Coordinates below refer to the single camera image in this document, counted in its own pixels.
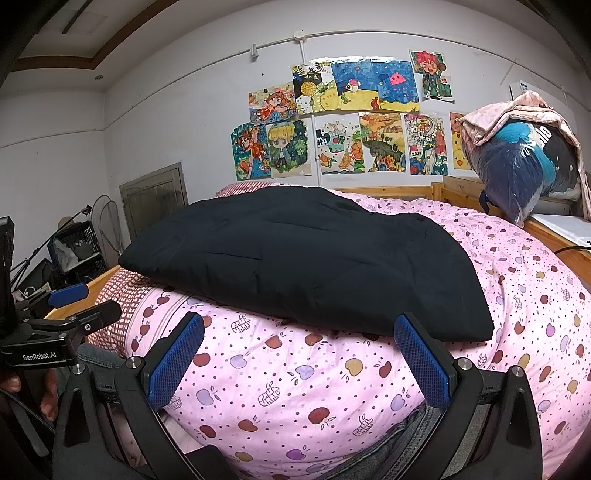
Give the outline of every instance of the red-haired character drawing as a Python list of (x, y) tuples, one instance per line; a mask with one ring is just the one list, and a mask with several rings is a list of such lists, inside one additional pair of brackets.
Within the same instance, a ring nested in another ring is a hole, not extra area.
[(447, 70), (440, 53), (429, 53), (428, 51), (413, 51), (414, 70), (423, 75), (423, 94), (426, 97), (441, 100), (451, 99), (452, 89), (447, 78), (441, 77), (441, 73)]

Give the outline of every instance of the person's hand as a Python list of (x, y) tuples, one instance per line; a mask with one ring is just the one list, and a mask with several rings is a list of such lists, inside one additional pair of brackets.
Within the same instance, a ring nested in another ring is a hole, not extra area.
[[(41, 412), (47, 420), (54, 421), (57, 418), (57, 375), (55, 370), (49, 369), (43, 376), (45, 393), (41, 399)], [(0, 370), (0, 388), (9, 393), (21, 391), (21, 379), (18, 375), (7, 369)]]

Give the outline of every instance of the wooden bed frame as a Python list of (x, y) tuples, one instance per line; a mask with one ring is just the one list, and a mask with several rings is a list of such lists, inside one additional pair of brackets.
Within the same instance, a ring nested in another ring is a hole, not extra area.
[[(482, 211), (479, 203), (482, 183), (477, 180), (460, 179), (455, 177), (443, 177), (443, 181), (434, 182), (429, 186), (417, 187), (354, 187), (339, 189), (345, 193), (359, 193), (374, 198), (400, 198), (405, 200), (414, 200), (417, 198), (426, 198), (437, 200), (439, 202), (450, 203), (458, 207), (472, 208)], [(502, 216), (500, 209), (491, 207), (489, 215)], [(574, 243), (557, 233), (549, 230), (544, 225), (535, 220), (526, 220), (524, 230), (531, 236), (540, 240), (553, 252), (564, 247), (570, 247)], [(591, 285), (591, 252), (584, 250), (568, 250), (560, 254), (560, 259), (585, 283)], [(119, 266), (113, 267), (107, 273), (94, 279), (88, 284), (89, 294), (84, 300), (77, 301), (66, 307), (52, 310), (46, 319), (57, 320), (64, 319), (81, 310), (92, 307), (101, 289), (119, 269)]]

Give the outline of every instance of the black cable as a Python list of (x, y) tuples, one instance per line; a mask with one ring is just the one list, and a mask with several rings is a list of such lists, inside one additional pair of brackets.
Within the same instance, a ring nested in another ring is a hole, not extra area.
[(36, 419), (37, 421), (41, 422), (41, 424), (47, 429), (49, 430), (53, 435), (56, 434), (56, 430), (53, 426), (49, 425), (49, 423), (47, 423), (43, 417), (41, 417), (39, 414), (37, 414), (37, 412), (35, 412), (33, 409), (29, 408), (28, 406), (26, 406), (22, 401), (20, 401), (18, 398), (16, 398), (16, 396), (12, 395), (10, 392), (7, 392), (6, 390), (4, 390), (3, 388), (0, 388), (0, 393), (3, 393), (4, 395), (6, 395), (8, 398), (10, 398), (14, 403), (18, 404), (23, 410), (25, 410), (31, 417), (33, 417), (34, 419)]
[(572, 245), (571, 247), (564, 247), (557, 250), (556, 252), (554, 252), (554, 255), (567, 250), (591, 250), (591, 247), (581, 247), (580, 245)]

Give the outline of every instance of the black cushion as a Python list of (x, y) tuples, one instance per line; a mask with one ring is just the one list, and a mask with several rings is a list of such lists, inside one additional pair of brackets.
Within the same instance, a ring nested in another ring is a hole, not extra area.
[(392, 336), (413, 312), (437, 339), (490, 340), (463, 248), (416, 213), (383, 215), (321, 188), (204, 200), (145, 230), (119, 263), (161, 283), (306, 325)]

